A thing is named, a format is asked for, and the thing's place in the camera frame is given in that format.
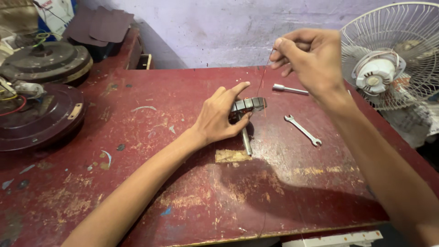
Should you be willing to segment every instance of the metal shaft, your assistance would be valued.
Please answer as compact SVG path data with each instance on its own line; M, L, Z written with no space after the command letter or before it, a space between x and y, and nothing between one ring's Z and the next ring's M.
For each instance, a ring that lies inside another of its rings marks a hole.
M294 89L294 88L289 88L289 87L285 87L284 85L280 85L280 84L274 84L273 85L273 89L274 90L279 90L279 91L292 92L292 93L308 94L308 91Z
M245 147L245 151L247 152L248 155L252 155L253 151L252 151L252 146L250 146L250 138L248 136L247 133L247 127L244 127L241 130L241 134L242 134L242 142L244 143L244 147Z

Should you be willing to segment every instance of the worn red paint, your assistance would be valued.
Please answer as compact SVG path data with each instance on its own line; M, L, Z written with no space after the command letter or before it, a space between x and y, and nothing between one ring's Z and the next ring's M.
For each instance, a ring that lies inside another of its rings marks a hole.
M22 216L23 227L14 246L60 245L127 176L196 121L213 89L231 88L236 78L242 78L253 83L242 97L256 94L260 81L260 74L253 73L256 67L124 70L137 34L130 30L119 55L95 64L90 78L79 87L94 106L73 141L57 151L0 157L0 181L15 178L11 194L1 193L0 212L9 208ZM264 80L269 85L301 88L294 74L282 78L278 71L268 69ZM109 85L118 87L109 90ZM439 175L351 92L368 119L438 194ZM388 219L367 191L329 118L310 97L273 92L270 87L261 89L261 95L269 107L266 117L263 112L255 113L248 127L253 160L215 164L217 149L244 150L239 136L195 153L160 189L122 246L220 242L359 227ZM132 112L140 106L156 110ZM314 147L284 121L287 114L323 145ZM169 130L172 125L176 134ZM148 138L152 131L156 134ZM120 144L125 145L123 151L116 150ZM98 166L108 162L107 156L100 156L101 150L112 155L108 170ZM46 163L53 167L43 170L43 165L38 166ZM31 164L40 168L19 174ZM23 179L30 184L16 190ZM160 216L168 208L170 214ZM7 217L0 215L0 225L7 225ZM0 231L3 236L8 232Z

